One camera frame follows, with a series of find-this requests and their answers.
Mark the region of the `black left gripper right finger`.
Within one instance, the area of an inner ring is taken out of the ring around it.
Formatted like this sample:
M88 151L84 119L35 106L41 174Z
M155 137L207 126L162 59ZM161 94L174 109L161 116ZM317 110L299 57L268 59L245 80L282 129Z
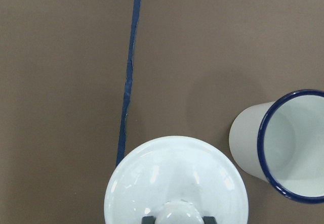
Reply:
M216 219L213 216L203 216L202 219L204 224L216 224Z

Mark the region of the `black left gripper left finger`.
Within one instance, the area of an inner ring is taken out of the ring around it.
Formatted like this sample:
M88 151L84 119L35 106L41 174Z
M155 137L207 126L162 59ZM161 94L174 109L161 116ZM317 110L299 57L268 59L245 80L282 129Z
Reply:
M142 217L141 224L155 224L156 218L154 216Z

